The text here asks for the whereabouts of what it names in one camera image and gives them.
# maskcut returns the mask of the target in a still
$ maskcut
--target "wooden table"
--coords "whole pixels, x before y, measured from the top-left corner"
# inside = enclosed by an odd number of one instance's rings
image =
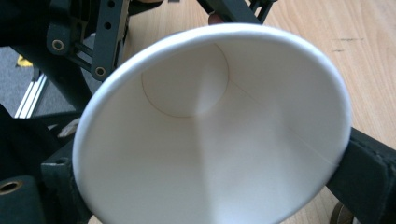
[[[328,55],[350,93],[353,127],[396,148],[394,15],[394,0],[279,0],[265,24],[299,35]],[[167,35],[205,25],[207,15],[196,1],[165,1],[131,18],[124,58]],[[283,223],[329,223],[336,203],[324,188]]]

